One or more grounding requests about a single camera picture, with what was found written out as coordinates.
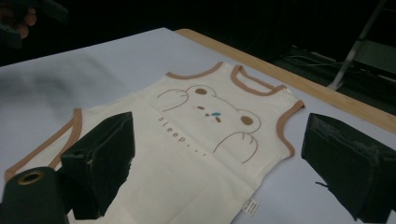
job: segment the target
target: white tabletop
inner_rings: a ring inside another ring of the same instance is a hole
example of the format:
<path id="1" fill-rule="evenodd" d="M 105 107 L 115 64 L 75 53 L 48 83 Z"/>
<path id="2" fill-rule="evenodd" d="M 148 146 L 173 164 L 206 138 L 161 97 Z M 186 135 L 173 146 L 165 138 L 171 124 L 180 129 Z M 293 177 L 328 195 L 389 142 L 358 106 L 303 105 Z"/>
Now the white tabletop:
<path id="1" fill-rule="evenodd" d="M 65 125 L 72 118 L 74 108 L 112 102 L 131 91 L 142 90 L 168 71 L 196 74 L 220 61 L 239 64 L 162 28 L 0 67 L 0 173 Z M 246 69 L 254 77 L 275 86 L 281 84 L 257 70 Z M 396 146 L 396 134 L 293 87 L 289 89 L 306 104 L 285 127 L 285 136 L 294 145 L 296 154 L 264 178 L 254 195 L 259 203 L 254 216 L 241 213 L 233 223 L 362 223 L 353 220 L 327 189 L 315 184 L 322 179 L 301 158 L 308 116 L 318 113 L 340 119 L 392 148 Z M 1 178 L 0 189 L 4 185 Z M 388 223 L 396 223 L 394 212 Z"/>

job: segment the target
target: brown trim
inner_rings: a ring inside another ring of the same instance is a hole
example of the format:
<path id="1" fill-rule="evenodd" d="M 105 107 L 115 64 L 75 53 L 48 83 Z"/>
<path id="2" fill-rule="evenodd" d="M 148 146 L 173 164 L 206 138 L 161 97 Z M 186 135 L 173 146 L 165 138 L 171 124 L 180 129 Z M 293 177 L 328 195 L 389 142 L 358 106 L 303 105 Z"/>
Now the brown trim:
<path id="1" fill-rule="evenodd" d="M 81 125 L 77 126 L 75 125 L 76 119 L 78 119 L 77 116 L 81 118 L 81 111 L 79 109 L 76 109 L 74 111 L 74 116 L 71 120 L 69 120 L 58 132 L 56 132 L 53 136 L 51 136 L 47 141 L 42 143 L 39 147 L 37 147 L 35 150 L 33 150 L 29 155 L 24 157 L 22 160 L 18 161 L 15 163 L 13 166 L 8 168 L 5 173 L 5 180 L 8 182 L 9 179 L 11 179 L 24 165 L 26 165 L 32 158 L 34 158 L 36 155 L 38 155 L 42 150 L 45 148 L 49 147 L 52 143 L 54 143 L 57 139 L 59 139 L 64 133 L 67 132 L 69 129 L 73 129 L 72 133 L 75 133 L 75 129 L 78 127 L 81 130 Z"/>
<path id="2" fill-rule="evenodd" d="M 264 86 L 265 88 L 270 89 L 270 91 L 262 92 L 262 91 L 257 91 L 257 90 L 251 89 L 249 86 L 247 86 L 245 83 L 243 83 L 241 80 L 239 80 L 237 78 L 238 74 L 241 74 L 243 77 L 246 77 L 246 78 L 248 78 L 248 79 L 250 79 L 250 80 L 252 80 L 254 82 L 257 82 L 258 84 Z M 280 86 L 275 87 L 275 86 L 270 85 L 270 84 L 268 84 L 268 83 L 266 83 L 266 82 L 264 82 L 264 81 L 262 81 L 262 80 L 260 80 L 260 79 L 258 79 L 256 77 L 251 77 L 248 74 L 248 72 L 245 70 L 245 68 L 243 66 L 241 66 L 241 65 L 236 65 L 233 68 L 233 71 L 231 72 L 231 81 L 233 82 L 233 84 L 235 84 L 236 86 L 238 86 L 242 90 L 247 91 L 247 92 L 252 93 L 252 94 L 255 94 L 255 95 L 258 95 L 258 96 L 269 96 L 269 95 L 273 95 L 273 94 L 275 94 L 275 93 L 277 93 L 277 92 L 279 92 L 279 91 L 281 91 L 283 89 L 286 89 L 286 87 L 284 85 L 280 85 Z"/>
<path id="3" fill-rule="evenodd" d="M 73 146 L 79 139 L 79 136 L 81 135 L 81 129 L 82 129 L 82 112 L 81 109 L 75 109 L 74 110 L 74 116 L 73 116 L 74 124 L 73 124 L 73 130 L 70 133 L 69 139 L 67 140 L 66 144 L 64 144 L 64 147 L 62 147 L 61 151 L 58 152 L 55 158 L 49 163 L 49 167 L 52 169 L 55 169 L 55 167 L 58 165 L 59 162 L 61 162 L 61 155 L 71 146 Z"/>
<path id="4" fill-rule="evenodd" d="M 280 116 L 279 120 L 276 123 L 276 133 L 279 136 L 280 140 L 286 145 L 286 147 L 290 151 L 289 157 L 294 156 L 295 150 L 291 143 L 286 139 L 283 131 L 285 129 L 286 121 L 298 110 L 305 107 L 304 102 L 299 100 L 297 101 L 294 106 L 292 106 L 288 111 L 286 111 L 282 116 Z"/>
<path id="5" fill-rule="evenodd" d="M 174 74 L 172 72 L 168 72 L 166 75 L 168 77 L 175 78 L 175 79 L 183 79 L 183 80 L 194 79 L 194 78 L 198 78 L 198 77 L 204 77 L 211 73 L 216 72 L 223 64 L 224 64 L 224 62 L 216 63 L 216 65 L 213 66 L 212 68 L 210 68 L 209 70 L 207 70 L 203 73 L 199 73 L 199 74 L 191 75 L 191 76 L 180 76 L 180 75 Z"/>

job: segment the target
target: garment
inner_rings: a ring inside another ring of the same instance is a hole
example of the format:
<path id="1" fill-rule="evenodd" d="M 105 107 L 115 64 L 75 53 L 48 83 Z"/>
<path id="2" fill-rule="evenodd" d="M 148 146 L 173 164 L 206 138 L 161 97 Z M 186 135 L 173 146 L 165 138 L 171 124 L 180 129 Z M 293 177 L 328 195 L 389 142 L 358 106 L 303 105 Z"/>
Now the garment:
<path id="1" fill-rule="evenodd" d="M 135 157 L 128 180 L 98 220 L 71 223 L 230 223 L 280 161 L 294 154 L 283 135 L 304 107 L 285 86 L 217 63 L 193 76 L 167 73 L 108 104 L 76 109 L 49 141 L 8 170 L 53 160 L 100 121 L 134 114 Z"/>

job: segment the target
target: table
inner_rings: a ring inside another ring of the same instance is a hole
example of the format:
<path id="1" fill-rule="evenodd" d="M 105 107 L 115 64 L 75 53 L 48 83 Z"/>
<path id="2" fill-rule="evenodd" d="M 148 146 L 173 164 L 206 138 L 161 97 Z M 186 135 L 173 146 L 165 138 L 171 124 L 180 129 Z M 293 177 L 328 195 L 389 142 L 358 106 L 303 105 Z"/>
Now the table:
<path id="1" fill-rule="evenodd" d="M 59 130 L 73 108 L 106 104 L 168 71 L 196 74 L 219 61 L 241 63 L 275 86 L 284 83 L 306 104 L 285 126 L 296 155 L 264 178 L 254 195 L 255 215 L 241 213 L 233 223 L 361 223 L 315 184 L 321 178 L 301 159 L 307 118 L 311 112 L 338 118 L 392 148 L 396 118 L 188 29 L 156 29 L 0 67 L 0 172 Z M 396 223 L 394 212 L 388 223 Z"/>

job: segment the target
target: black object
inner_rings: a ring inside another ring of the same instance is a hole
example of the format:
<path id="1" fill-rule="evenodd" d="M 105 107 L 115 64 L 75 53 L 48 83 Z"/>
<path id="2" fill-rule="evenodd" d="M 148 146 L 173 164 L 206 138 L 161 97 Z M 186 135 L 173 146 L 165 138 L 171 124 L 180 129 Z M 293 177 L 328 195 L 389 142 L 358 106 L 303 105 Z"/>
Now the black object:
<path id="1" fill-rule="evenodd" d="M 3 195 L 0 223 L 68 223 L 55 171 L 37 167 L 11 178 Z"/>
<path id="2" fill-rule="evenodd" d="M 28 7 L 41 10 L 45 15 L 67 24 L 68 10 L 52 0 L 0 0 L 0 3 L 9 2 L 12 4 L 14 17 L 17 21 L 23 21 Z M 21 34 L 0 23 L 0 44 L 13 49 L 22 48 Z"/>
<path id="3" fill-rule="evenodd" d="M 132 113 L 119 114 L 102 121 L 61 156 L 58 173 L 69 183 L 63 185 L 65 198 L 76 219 L 105 215 L 128 176 L 133 136 Z"/>
<path id="4" fill-rule="evenodd" d="M 134 157 L 131 112 L 107 118 L 61 155 L 57 172 L 38 167 L 11 178 L 0 207 L 1 224 L 65 224 L 104 216 L 126 181 Z"/>
<path id="5" fill-rule="evenodd" d="M 396 204 L 396 151 L 344 122 L 310 114 L 302 158 L 356 220 L 386 223 Z"/>

